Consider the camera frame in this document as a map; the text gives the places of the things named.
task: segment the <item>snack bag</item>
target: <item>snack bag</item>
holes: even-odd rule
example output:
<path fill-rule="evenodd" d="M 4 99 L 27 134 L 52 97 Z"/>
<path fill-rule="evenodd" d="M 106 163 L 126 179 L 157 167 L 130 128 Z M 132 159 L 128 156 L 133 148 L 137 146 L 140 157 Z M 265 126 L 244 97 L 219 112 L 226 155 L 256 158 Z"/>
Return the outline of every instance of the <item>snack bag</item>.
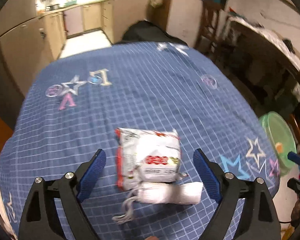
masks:
<path fill-rule="evenodd" d="M 158 132 L 117 128 L 118 187 L 135 188 L 140 182 L 173 182 L 179 174 L 181 150 L 179 136 L 173 132 Z"/>

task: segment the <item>blue tablecloth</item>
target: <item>blue tablecloth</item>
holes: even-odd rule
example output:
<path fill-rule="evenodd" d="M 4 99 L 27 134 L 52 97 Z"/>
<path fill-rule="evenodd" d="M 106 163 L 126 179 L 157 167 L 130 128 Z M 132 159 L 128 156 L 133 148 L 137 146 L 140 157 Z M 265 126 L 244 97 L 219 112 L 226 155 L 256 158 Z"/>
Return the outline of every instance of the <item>blue tablecloth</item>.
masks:
<path fill-rule="evenodd" d="M 198 205 L 136 203 L 135 220 L 119 227 L 127 193 L 116 186 L 114 129 L 172 131 L 180 136 L 182 183 L 200 181 L 192 164 L 201 148 L 240 179 L 263 177 L 274 195 L 277 159 L 258 119 L 232 83 L 205 56 L 188 47 L 143 42 L 115 45 L 57 60 L 38 75 L 23 103 L 15 132 L 0 155 L 0 189 L 16 233 L 29 189 L 38 176 L 58 179 L 90 160 L 107 160 L 83 209 L 101 239 L 198 239 L 217 204 L 206 191 Z M 73 239 L 60 201 L 66 237 Z M 232 239 L 239 201 L 226 239 Z"/>

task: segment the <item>kitchen cabinet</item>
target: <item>kitchen cabinet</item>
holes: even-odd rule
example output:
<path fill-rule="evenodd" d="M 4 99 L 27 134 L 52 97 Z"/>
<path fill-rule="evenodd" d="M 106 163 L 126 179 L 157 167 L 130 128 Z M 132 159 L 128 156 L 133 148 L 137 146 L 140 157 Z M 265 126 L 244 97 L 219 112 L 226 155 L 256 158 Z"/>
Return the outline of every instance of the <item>kitchen cabinet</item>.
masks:
<path fill-rule="evenodd" d="M 50 50 L 53 60 L 58 59 L 62 47 L 65 43 L 65 34 L 63 21 L 61 22 L 61 13 L 54 13 L 43 18 L 47 40 L 50 44 Z"/>
<path fill-rule="evenodd" d="M 102 30 L 111 43 L 121 41 L 127 29 L 146 19 L 149 0 L 109 0 L 102 4 Z"/>
<path fill-rule="evenodd" d="M 65 24 L 63 20 L 63 13 L 58 13 L 58 25 L 59 25 L 59 31 L 60 31 L 60 36 L 61 36 L 61 41 L 62 41 L 62 46 L 66 43 L 66 30 L 65 30 Z"/>
<path fill-rule="evenodd" d="M 43 27 L 43 22 L 34 18 L 0 37 L 0 49 L 7 69 L 24 96 L 37 73 L 51 61 L 47 41 L 41 35 Z"/>
<path fill-rule="evenodd" d="M 35 0 L 8 0 L 0 10 L 0 36 L 35 17 Z"/>
<path fill-rule="evenodd" d="M 106 34 L 108 40 L 111 43 L 114 43 L 114 36 L 113 36 L 113 24 L 111 19 L 107 19 L 106 17 L 102 17 L 103 25 L 102 30 Z"/>
<path fill-rule="evenodd" d="M 81 7 L 75 7 L 75 8 L 66 10 L 63 12 L 63 14 L 64 14 L 65 22 L 66 22 L 68 36 L 83 32 Z"/>
<path fill-rule="evenodd" d="M 85 31 L 101 28 L 101 4 L 95 3 L 82 7 L 83 29 Z"/>

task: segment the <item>blue handle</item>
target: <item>blue handle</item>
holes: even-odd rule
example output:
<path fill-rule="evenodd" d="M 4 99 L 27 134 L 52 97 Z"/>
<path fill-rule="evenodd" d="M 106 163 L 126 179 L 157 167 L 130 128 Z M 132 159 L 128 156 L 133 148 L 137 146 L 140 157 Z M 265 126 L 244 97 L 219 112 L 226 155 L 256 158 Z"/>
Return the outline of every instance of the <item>blue handle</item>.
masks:
<path fill-rule="evenodd" d="M 300 155 L 298 155 L 294 152 L 289 152 L 288 153 L 288 159 L 300 166 Z"/>

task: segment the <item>kitchen counter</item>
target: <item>kitchen counter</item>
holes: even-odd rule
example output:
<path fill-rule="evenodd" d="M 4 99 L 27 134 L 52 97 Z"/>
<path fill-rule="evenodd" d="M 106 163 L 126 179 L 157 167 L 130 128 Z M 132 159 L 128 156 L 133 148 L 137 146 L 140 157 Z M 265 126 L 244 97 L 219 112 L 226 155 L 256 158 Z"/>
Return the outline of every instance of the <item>kitchen counter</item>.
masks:
<path fill-rule="evenodd" d="M 66 10 L 69 10 L 69 9 L 72 9 L 72 8 L 76 8 L 76 7 L 80 7 L 80 6 L 84 6 L 84 5 L 102 3 L 104 1 L 108 1 L 108 0 L 91 0 L 91 1 L 83 2 L 83 3 L 77 3 L 77 4 L 74 4 L 74 5 L 68 6 L 68 7 L 60 8 L 60 9 L 57 9 L 57 10 L 52 10 L 52 11 L 49 11 L 49 12 L 44 12 L 44 13 L 38 15 L 38 18 L 40 19 L 40 18 L 42 18 L 46 15 L 50 15 L 50 14 L 53 14 L 53 13 L 63 12 L 63 11 L 66 11 Z"/>

